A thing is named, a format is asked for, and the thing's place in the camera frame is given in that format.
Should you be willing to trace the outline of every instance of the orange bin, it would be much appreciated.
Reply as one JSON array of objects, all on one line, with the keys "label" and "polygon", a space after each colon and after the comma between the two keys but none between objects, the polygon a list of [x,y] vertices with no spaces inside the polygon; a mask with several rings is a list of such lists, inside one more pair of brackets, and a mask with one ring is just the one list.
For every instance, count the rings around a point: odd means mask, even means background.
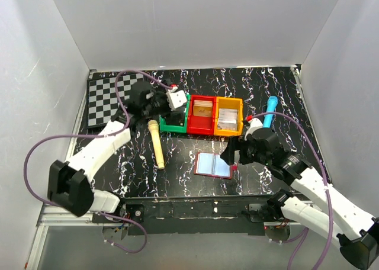
[{"label": "orange bin", "polygon": [[[237,109],[237,131],[222,130],[217,128],[217,123],[219,122],[219,109],[220,108],[229,108]],[[216,136],[239,136],[242,134],[243,128],[243,104],[241,98],[228,98],[228,97],[217,97],[216,98],[216,118],[214,120],[214,135]]]}]

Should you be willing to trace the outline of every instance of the black marble tabletop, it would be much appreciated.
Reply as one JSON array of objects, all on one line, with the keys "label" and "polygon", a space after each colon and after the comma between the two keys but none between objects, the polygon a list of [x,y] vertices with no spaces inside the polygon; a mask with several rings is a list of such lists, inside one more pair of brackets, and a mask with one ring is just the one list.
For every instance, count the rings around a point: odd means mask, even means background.
[{"label": "black marble tabletop", "polygon": [[[275,95],[279,99],[277,111],[297,120],[316,150],[319,150],[293,68],[165,70],[151,73],[156,78],[171,78],[189,94],[242,98],[244,116],[264,112],[267,99]],[[112,75],[115,74],[95,73],[92,79]],[[99,132],[88,131],[85,123],[83,119],[81,133]],[[294,124],[275,117],[273,128],[286,148],[302,153],[316,166],[316,160]],[[161,132],[160,139],[166,162],[164,170],[159,171],[156,166],[152,139],[147,127],[144,127],[102,166],[95,175],[93,186],[122,197],[267,195],[280,188],[288,189],[260,164],[239,165],[232,179],[194,175],[197,152],[221,153],[227,144],[225,137]],[[88,142],[79,139],[76,151]]]}]

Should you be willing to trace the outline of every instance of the black and white checkered board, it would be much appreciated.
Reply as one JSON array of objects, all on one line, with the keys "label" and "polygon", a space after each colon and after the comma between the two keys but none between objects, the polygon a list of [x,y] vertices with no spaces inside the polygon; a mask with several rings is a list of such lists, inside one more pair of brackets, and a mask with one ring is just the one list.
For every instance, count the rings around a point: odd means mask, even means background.
[{"label": "black and white checkered board", "polygon": [[[117,111],[115,80],[116,78],[107,78],[88,81],[88,128],[106,125]],[[118,91],[122,100],[129,99],[131,85],[138,80],[143,80],[143,75],[126,75],[118,81]]]}]

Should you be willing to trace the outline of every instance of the yellow microphone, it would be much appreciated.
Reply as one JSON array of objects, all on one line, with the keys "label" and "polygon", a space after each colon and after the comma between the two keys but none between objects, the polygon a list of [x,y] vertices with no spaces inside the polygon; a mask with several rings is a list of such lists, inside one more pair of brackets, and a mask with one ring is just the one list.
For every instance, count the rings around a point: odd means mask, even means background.
[{"label": "yellow microphone", "polygon": [[149,121],[149,131],[152,135],[156,164],[158,165],[158,169],[163,169],[165,168],[165,161],[163,159],[162,146],[159,137],[159,125],[157,121]]}]

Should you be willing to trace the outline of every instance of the stack of cards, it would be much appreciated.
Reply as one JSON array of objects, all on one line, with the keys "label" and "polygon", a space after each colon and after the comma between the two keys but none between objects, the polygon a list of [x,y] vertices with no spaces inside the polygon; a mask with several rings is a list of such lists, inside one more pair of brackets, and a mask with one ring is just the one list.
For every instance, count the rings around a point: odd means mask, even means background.
[{"label": "stack of cards", "polygon": [[220,108],[219,109],[219,121],[217,122],[217,128],[221,130],[237,131],[238,124],[238,110]]},{"label": "stack of cards", "polygon": [[194,101],[194,116],[212,117],[213,102],[204,100]]}]

